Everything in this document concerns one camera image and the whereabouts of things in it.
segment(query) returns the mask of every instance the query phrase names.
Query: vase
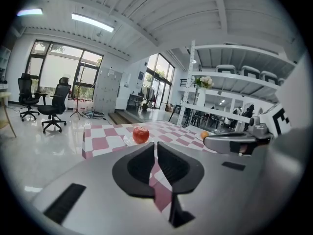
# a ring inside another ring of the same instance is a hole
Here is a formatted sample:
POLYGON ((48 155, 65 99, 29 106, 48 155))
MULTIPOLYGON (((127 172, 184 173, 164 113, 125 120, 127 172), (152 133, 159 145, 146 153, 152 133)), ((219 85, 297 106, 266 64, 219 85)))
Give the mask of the vase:
POLYGON ((201 106, 203 107, 205 104, 205 92, 206 92, 206 88, 199 88, 199 96, 198 96, 198 100, 197 100, 197 106, 201 106))

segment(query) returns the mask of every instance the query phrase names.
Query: black rubber pad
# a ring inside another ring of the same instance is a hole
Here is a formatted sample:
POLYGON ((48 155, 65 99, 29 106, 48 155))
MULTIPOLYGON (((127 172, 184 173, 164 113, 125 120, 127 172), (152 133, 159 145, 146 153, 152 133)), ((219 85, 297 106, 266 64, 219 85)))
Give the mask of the black rubber pad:
POLYGON ((61 224, 85 189, 85 186, 71 184, 44 212, 44 215, 61 224))
POLYGON ((240 170, 243 171, 245 169, 245 165, 243 164, 236 164, 236 163, 232 163, 232 162, 224 162, 222 163, 223 166, 226 166, 228 168, 234 169, 234 170, 240 170))

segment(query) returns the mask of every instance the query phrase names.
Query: red apple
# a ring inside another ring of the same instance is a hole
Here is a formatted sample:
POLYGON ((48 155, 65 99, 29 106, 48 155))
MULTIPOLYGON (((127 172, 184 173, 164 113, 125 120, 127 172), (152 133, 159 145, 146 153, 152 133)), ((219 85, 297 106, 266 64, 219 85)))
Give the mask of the red apple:
POLYGON ((133 139, 136 143, 145 143, 149 138, 149 131, 143 127, 137 127, 133 131, 133 139))

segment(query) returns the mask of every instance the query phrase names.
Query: stairs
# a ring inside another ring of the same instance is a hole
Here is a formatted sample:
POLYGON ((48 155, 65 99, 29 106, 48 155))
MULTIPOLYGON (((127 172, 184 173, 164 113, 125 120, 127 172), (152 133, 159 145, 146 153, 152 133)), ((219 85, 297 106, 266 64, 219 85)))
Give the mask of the stairs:
POLYGON ((139 120, 135 119, 131 115, 119 110, 116 110, 115 113, 109 113, 109 117, 115 124, 140 123, 139 120))

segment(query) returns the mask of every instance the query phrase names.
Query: flower bouquet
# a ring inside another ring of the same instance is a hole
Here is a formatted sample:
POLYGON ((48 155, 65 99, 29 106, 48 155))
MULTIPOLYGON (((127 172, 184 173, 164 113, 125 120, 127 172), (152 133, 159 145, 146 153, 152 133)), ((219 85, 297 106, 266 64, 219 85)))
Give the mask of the flower bouquet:
POLYGON ((210 76, 202 76, 194 78, 195 84, 201 88, 211 89, 214 86, 213 80, 210 76))

